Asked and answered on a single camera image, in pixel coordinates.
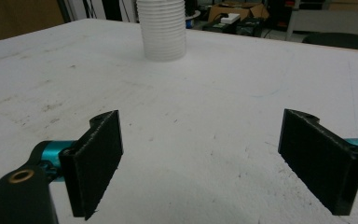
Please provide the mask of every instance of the stack of white cups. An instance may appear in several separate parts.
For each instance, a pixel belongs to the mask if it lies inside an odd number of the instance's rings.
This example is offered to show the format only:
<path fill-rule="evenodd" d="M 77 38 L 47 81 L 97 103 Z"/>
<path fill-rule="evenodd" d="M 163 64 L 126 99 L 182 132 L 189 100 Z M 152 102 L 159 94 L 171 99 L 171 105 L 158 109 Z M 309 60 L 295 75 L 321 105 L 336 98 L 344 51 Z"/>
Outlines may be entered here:
<path fill-rule="evenodd" d="M 146 58 L 173 61 L 186 54 L 184 0 L 137 0 Z"/>

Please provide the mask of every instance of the table surface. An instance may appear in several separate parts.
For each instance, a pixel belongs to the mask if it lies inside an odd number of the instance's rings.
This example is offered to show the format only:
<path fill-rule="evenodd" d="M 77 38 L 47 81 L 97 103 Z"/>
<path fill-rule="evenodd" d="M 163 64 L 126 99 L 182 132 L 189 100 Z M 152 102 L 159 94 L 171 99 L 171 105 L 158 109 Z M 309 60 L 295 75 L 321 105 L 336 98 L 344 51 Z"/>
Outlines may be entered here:
<path fill-rule="evenodd" d="M 43 140 L 118 109 L 124 156 L 88 223 L 358 223 L 334 217 L 278 153 L 285 108 L 358 137 L 358 50 L 202 31 L 154 63 L 139 24 L 83 20 L 0 41 L 0 177 Z M 73 218 L 50 184 L 61 223 Z"/>

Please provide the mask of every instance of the white object on box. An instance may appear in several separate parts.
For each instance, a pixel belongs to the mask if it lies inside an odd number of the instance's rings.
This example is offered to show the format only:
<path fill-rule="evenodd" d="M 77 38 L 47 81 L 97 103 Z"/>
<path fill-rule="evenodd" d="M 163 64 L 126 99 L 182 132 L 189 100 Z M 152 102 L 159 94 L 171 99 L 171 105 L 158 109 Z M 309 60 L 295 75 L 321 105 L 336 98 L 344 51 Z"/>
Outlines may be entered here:
<path fill-rule="evenodd" d="M 225 24 L 232 24 L 234 21 L 240 19 L 240 14 L 237 13 L 228 13 L 228 17 L 222 18 L 220 22 Z"/>

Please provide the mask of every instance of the desk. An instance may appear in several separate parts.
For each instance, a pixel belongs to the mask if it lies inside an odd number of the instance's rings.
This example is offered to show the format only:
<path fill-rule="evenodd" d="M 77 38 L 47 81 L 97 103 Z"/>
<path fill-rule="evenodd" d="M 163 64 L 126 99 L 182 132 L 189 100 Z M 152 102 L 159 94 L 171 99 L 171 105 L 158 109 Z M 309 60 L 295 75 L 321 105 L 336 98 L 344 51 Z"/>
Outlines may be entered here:
<path fill-rule="evenodd" d="M 0 177 L 118 109 L 124 155 L 88 223 L 358 223 L 358 194 L 332 216 L 278 153 L 285 108 L 358 137 L 358 51 L 189 30 L 153 63 L 139 24 L 75 21 L 0 41 Z"/>

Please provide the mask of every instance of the chair seat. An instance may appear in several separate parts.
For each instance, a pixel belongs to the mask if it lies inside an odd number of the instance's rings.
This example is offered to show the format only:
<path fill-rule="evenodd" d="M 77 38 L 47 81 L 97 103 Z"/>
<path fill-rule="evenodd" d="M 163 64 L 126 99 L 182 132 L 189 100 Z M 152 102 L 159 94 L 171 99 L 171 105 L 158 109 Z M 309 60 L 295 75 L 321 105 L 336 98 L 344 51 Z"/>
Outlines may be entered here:
<path fill-rule="evenodd" d="M 342 33 L 320 33 L 308 35 L 303 43 L 344 49 L 358 49 L 358 35 Z"/>

